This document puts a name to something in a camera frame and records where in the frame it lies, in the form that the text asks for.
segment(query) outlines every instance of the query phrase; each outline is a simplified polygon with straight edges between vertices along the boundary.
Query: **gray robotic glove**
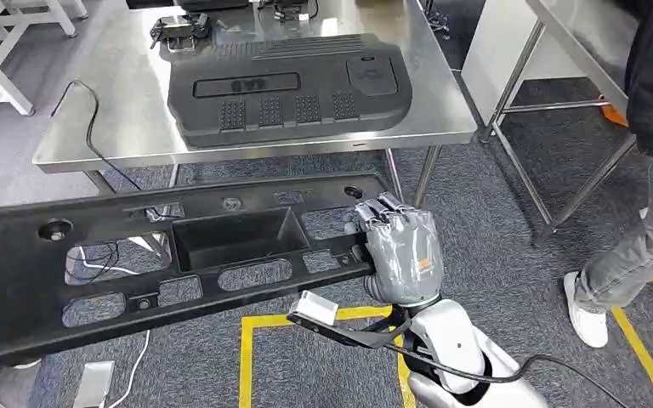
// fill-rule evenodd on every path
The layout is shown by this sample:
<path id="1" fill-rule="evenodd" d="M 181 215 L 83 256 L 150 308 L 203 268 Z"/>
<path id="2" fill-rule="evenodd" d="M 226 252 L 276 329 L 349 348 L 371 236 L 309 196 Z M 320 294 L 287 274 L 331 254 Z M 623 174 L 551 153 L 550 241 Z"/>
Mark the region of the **gray robotic glove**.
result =
<path id="1" fill-rule="evenodd" d="M 409 207 L 391 193 L 357 204 L 356 211 L 377 269 L 364 280 L 366 292 L 403 307 L 435 300 L 444 261 L 432 213 Z"/>

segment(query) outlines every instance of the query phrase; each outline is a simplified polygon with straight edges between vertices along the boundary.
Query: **gray jeans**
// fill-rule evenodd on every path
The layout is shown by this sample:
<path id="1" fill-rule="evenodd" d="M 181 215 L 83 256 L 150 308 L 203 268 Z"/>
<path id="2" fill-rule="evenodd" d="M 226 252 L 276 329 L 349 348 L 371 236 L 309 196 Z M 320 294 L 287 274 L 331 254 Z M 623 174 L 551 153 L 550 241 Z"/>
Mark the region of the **gray jeans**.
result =
<path id="1" fill-rule="evenodd" d="M 653 277 L 653 158 L 650 158 L 650 205 L 642 224 L 615 249 L 592 259 L 576 280 L 576 305 L 594 313 L 627 306 Z"/>

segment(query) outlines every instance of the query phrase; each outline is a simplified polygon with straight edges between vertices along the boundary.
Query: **person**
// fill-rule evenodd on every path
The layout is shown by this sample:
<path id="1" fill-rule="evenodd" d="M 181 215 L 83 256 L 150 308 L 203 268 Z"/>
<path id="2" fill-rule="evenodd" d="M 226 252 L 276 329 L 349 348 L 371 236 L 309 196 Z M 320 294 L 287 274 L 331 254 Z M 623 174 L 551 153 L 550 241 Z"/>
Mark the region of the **person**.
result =
<path id="1" fill-rule="evenodd" d="M 606 312 L 628 305 L 653 277 L 653 0 L 629 0 L 627 6 L 640 18 L 625 78 L 627 122 L 650 162 L 649 206 L 643 222 L 614 249 L 565 276 L 571 323 L 595 348 L 607 344 Z"/>

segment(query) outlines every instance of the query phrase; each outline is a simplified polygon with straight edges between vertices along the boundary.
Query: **round hole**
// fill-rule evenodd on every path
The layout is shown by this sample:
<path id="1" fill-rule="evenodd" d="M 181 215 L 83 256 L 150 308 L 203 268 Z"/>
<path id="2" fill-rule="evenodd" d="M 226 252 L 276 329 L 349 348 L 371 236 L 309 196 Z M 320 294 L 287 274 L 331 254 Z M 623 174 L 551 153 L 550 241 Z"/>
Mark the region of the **round hole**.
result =
<path id="1" fill-rule="evenodd" d="M 361 191 L 359 187 L 354 187 L 353 185 L 348 185 L 344 187 L 344 194 L 350 197 L 354 197 L 357 200 L 360 200 L 364 195 L 364 192 Z"/>
<path id="2" fill-rule="evenodd" d="M 38 236 L 46 241 L 61 241 L 74 229 L 66 219 L 53 219 L 38 229 Z"/>

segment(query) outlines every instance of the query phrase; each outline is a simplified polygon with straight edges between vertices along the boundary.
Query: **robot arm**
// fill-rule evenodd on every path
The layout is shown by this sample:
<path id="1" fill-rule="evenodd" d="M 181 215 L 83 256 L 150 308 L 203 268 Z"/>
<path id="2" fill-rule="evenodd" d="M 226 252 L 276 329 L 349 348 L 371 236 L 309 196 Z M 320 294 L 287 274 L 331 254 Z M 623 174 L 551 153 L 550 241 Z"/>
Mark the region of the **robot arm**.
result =
<path id="1" fill-rule="evenodd" d="M 440 300 L 444 262 L 432 213 L 402 204 L 390 193 L 356 208 L 377 269 L 365 278 L 366 291 L 380 302 L 411 311 L 411 332 L 435 361 L 484 374 L 484 358 L 467 312 L 456 302 Z M 444 371 L 437 375 L 441 385 L 456 394 L 477 386 L 476 381 Z"/>
<path id="2" fill-rule="evenodd" d="M 467 312 L 442 299 L 444 263 L 430 212 L 409 207 L 390 193 L 357 205 L 366 247 L 377 273 L 365 278 L 366 291 L 379 302 L 392 303 L 392 315 L 364 331 L 333 327 L 338 306 L 304 292 L 289 320 L 349 346 L 376 349 L 403 335 L 409 351 L 459 371 L 508 377 L 519 369 L 496 344 L 472 326 Z M 397 326 L 389 333 L 379 331 Z M 525 380 L 488 384 L 435 370 L 405 356 L 409 387 L 429 408 L 544 408 L 543 397 Z"/>

